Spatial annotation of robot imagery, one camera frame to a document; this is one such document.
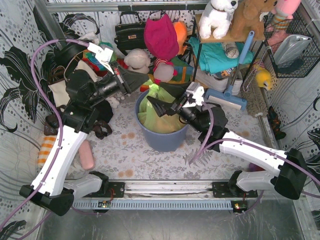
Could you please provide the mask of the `green plastic trash bag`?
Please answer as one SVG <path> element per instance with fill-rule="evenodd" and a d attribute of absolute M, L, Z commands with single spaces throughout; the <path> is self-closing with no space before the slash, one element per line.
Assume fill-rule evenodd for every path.
<path fill-rule="evenodd" d="M 178 114 L 167 115 L 164 110 L 150 101 L 159 100 L 171 104 L 175 100 L 163 87 L 150 79 L 142 86 L 146 87 L 147 91 L 138 104 L 137 117 L 143 127 L 151 132 L 170 134 L 187 126 L 180 120 Z"/>

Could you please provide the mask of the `blue trash bin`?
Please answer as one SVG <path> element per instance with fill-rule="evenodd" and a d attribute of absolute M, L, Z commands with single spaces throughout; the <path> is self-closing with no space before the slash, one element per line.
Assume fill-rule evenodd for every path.
<path fill-rule="evenodd" d="M 165 90 L 151 88 L 140 94 L 135 103 L 135 118 L 147 144 L 158 152 L 174 152 L 186 138 L 188 125 L 177 115 L 159 117 L 147 97 L 159 97 L 165 102 L 174 98 Z"/>

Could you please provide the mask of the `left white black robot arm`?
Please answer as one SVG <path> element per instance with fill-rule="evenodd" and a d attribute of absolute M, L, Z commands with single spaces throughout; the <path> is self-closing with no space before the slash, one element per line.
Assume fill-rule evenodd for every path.
<path fill-rule="evenodd" d="M 125 69 L 116 61 L 97 81 L 83 69 L 70 73 L 66 83 L 70 100 L 63 114 L 57 116 L 60 129 L 56 141 L 40 173 L 30 185 L 23 185 L 19 194 L 58 216 L 65 215 L 75 199 L 92 193 L 102 197 L 109 194 L 109 178 L 103 173 L 93 171 L 71 182 L 65 182 L 66 175 L 99 117 L 96 105 L 117 92 L 129 95 L 148 80 L 146 73 Z"/>

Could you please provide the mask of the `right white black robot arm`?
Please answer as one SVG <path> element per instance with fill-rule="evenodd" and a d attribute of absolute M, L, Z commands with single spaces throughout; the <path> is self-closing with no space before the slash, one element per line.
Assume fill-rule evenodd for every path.
<path fill-rule="evenodd" d="M 307 164 L 300 151 L 277 150 L 249 141 L 226 128 L 228 122 L 220 105 L 206 103 L 205 90 L 197 82 L 183 84 L 161 83 L 173 96 L 172 102 L 148 96 L 159 117 L 178 115 L 201 135 L 201 150 L 214 150 L 240 157 L 261 171 L 238 170 L 229 182 L 229 192 L 238 197 L 249 191 L 275 190 L 291 200 L 297 200 L 307 179 Z"/>

